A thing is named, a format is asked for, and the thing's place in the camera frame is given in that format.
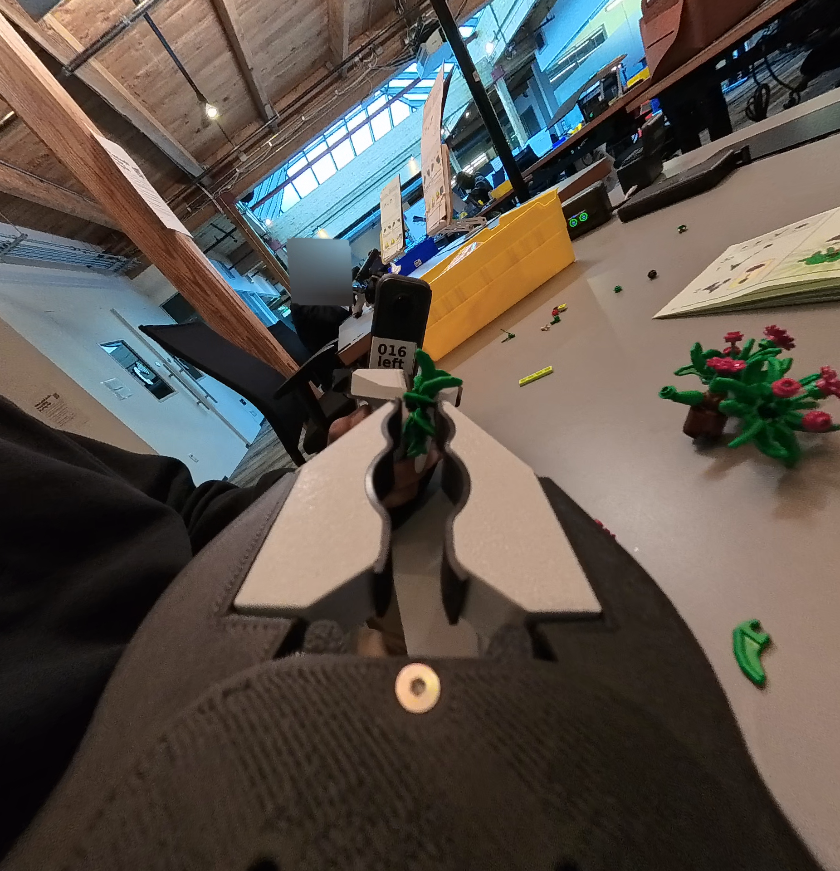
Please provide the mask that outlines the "wooden beam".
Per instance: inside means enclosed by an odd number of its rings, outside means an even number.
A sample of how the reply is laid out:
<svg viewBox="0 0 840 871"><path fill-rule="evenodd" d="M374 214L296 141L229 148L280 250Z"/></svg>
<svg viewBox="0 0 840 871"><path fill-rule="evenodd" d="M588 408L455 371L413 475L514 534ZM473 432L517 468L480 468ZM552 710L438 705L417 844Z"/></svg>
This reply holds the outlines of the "wooden beam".
<svg viewBox="0 0 840 871"><path fill-rule="evenodd" d="M0 94L121 231L231 343L282 375L297 370L193 238L164 227L94 138L99 131L0 11Z"/></svg>

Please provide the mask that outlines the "dark framed wall panel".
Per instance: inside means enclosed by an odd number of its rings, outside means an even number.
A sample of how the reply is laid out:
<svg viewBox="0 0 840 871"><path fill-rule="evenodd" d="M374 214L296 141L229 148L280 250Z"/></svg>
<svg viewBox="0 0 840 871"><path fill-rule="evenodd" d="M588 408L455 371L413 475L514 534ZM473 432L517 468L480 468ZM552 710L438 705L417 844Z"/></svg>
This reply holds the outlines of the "dark framed wall panel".
<svg viewBox="0 0 840 871"><path fill-rule="evenodd" d="M124 341L100 343L99 346L157 401L164 401L175 395L175 389L155 367L149 365Z"/></svg>

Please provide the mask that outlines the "person's left hand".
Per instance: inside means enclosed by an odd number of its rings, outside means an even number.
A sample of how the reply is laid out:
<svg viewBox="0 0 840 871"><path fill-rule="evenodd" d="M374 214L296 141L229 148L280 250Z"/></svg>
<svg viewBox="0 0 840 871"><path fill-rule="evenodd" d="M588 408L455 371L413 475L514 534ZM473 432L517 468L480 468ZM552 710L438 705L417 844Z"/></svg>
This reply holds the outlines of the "person's left hand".
<svg viewBox="0 0 840 871"><path fill-rule="evenodd" d="M373 412L374 409L369 405L362 405L350 415L333 421L328 430L327 444L333 444L350 430L359 426ZM385 498L382 499L382 504L391 513L414 504L431 480L431 475L440 459L441 452L432 443L425 455L394 461L392 464L393 485Z"/></svg>

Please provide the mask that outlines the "person's black jacket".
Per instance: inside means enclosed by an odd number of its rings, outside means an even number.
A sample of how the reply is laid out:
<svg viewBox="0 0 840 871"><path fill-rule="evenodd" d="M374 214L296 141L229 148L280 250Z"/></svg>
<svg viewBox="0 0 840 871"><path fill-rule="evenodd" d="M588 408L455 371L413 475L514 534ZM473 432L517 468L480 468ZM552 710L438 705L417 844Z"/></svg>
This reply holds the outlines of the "person's black jacket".
<svg viewBox="0 0 840 871"><path fill-rule="evenodd" d="M198 486L175 458L56 430L0 395L0 862L196 555L178 509Z"/></svg>

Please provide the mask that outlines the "black steel column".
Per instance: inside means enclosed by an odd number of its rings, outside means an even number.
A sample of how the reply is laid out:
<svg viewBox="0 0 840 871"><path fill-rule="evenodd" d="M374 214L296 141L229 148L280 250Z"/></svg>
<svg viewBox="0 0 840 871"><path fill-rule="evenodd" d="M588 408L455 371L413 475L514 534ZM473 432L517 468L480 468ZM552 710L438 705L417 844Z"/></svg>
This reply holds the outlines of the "black steel column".
<svg viewBox="0 0 840 871"><path fill-rule="evenodd" d="M513 193L520 204L526 203L531 198L528 185L513 156L513 150L508 138L504 134L498 115L483 86L477 67L469 55L467 45L461 36L459 26L449 9L448 3L446 1L431 1L431 5L438 23L441 25L447 41L453 50L458 67L464 76L470 95L479 110L483 124L490 135L496 154L502 162L505 174L512 184Z"/></svg>

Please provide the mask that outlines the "metal railing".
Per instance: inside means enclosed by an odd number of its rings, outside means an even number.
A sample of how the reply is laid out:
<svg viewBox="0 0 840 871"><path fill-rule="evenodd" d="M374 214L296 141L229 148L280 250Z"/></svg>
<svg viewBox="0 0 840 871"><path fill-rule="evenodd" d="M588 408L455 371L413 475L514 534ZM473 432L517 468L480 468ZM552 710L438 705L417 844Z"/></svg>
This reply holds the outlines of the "metal railing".
<svg viewBox="0 0 840 871"><path fill-rule="evenodd" d="M138 260L78 245L37 240L27 233L0 231L0 265L17 265L125 274Z"/></svg>

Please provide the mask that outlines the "black office chair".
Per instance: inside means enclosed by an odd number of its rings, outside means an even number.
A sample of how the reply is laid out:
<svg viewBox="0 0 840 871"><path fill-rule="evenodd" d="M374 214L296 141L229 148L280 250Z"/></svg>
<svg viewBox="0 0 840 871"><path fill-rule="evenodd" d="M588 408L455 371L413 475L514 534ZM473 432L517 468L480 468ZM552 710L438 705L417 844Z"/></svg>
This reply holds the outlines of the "black office chair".
<svg viewBox="0 0 840 871"><path fill-rule="evenodd" d="M356 408L350 397L327 389L332 376L328 357L318 356L314 361L295 331L282 323L270 326L268 331L287 351L290 360L322 390L317 400L319 411L308 411L298 387L283 388L286 376L201 321L140 325L139 329L176 359L213 377L253 405L296 465L305 463L305 454L322 450L329 426Z"/></svg>

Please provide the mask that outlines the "green toy plant stem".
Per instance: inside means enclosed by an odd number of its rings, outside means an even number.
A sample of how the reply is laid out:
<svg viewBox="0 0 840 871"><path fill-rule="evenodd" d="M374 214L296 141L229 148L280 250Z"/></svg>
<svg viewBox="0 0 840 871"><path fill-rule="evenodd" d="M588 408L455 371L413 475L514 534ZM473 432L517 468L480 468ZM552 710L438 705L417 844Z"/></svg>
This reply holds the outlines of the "green toy plant stem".
<svg viewBox="0 0 840 871"><path fill-rule="evenodd" d="M403 447L406 457L415 460L428 453L428 444L436 434L432 409L438 395L447 389L460 388L460 378L436 367L421 348L415 351L417 371L412 386L404 393L407 417L403 427Z"/></svg>

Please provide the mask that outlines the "black equipment box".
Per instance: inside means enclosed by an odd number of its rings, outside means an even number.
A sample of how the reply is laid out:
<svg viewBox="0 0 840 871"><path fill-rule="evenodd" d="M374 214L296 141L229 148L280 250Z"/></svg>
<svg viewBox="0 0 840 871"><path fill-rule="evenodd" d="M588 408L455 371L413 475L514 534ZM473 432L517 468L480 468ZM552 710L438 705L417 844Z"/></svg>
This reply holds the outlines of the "black equipment box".
<svg viewBox="0 0 840 871"><path fill-rule="evenodd" d="M656 113L639 130L637 142L614 163L623 194L649 187L662 173L662 147L665 143L665 117Z"/></svg>

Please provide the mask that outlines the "instruction booklet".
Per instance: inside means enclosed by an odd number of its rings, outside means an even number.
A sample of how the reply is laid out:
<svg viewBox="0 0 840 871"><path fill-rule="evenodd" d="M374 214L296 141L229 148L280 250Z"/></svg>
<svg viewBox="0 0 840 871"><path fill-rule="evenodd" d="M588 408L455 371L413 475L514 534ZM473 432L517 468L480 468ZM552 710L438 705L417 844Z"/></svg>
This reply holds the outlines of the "instruction booklet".
<svg viewBox="0 0 840 871"><path fill-rule="evenodd" d="M731 245L655 320L840 301L840 206Z"/></svg>

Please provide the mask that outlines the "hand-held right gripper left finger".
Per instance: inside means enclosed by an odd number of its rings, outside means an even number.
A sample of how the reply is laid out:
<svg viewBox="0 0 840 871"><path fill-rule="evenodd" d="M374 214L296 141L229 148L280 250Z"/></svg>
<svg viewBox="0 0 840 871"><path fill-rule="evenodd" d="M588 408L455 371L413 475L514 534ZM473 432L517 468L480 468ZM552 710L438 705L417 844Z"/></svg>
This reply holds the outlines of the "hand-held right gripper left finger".
<svg viewBox="0 0 840 871"><path fill-rule="evenodd" d="M402 655L391 541L403 508L400 400L386 401L300 469L233 601L290 623L279 655Z"/></svg>

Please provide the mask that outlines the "black device with green lights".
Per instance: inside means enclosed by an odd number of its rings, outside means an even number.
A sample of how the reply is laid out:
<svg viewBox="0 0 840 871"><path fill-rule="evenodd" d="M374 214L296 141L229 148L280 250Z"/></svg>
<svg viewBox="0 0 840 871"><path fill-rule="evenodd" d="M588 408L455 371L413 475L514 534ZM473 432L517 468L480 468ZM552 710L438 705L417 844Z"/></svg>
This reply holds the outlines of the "black device with green lights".
<svg viewBox="0 0 840 871"><path fill-rule="evenodd" d="M606 183L598 181L562 203L567 232L572 242L608 223L613 209Z"/></svg>

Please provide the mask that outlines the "curved green toy leaf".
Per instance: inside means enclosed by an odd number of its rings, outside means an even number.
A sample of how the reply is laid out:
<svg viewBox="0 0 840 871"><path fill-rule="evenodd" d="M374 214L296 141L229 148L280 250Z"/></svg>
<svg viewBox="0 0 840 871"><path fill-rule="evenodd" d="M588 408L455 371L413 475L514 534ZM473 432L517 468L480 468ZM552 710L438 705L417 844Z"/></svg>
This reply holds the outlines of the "curved green toy leaf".
<svg viewBox="0 0 840 871"><path fill-rule="evenodd" d="M732 631L732 650L734 660L741 673L758 689L764 689L767 674L763 655L771 647L772 638L764 631L757 618L741 621Z"/></svg>

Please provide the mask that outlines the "yellow plastic bin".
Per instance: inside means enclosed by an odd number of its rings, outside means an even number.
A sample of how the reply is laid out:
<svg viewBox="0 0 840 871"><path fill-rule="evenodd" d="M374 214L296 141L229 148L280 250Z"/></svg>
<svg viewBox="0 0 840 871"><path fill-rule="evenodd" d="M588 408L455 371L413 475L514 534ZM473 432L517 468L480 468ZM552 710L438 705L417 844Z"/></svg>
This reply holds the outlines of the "yellow plastic bin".
<svg viewBox="0 0 840 871"><path fill-rule="evenodd" d="M423 274L432 291L424 351L442 360L575 260L555 188L507 212Z"/></svg>

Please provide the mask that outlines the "toy flower plant brown pot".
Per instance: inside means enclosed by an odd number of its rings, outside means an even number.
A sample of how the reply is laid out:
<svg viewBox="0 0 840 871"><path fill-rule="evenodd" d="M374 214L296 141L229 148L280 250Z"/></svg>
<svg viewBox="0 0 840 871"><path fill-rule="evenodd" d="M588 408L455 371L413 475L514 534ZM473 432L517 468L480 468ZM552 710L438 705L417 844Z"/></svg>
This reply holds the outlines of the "toy flower plant brown pot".
<svg viewBox="0 0 840 871"><path fill-rule="evenodd" d="M786 356L796 340L785 328L768 325L760 339L740 331L723 337L721 348L694 343L687 365L676 377L697 379L697 389L666 385L659 398L687 408L682 431L693 441L717 442L734 426L731 449L752 445L786 468L801 460L799 434L827 435L840 430L823 408L840 402L840 375L828 365L802 377L791 375L794 359Z"/></svg>

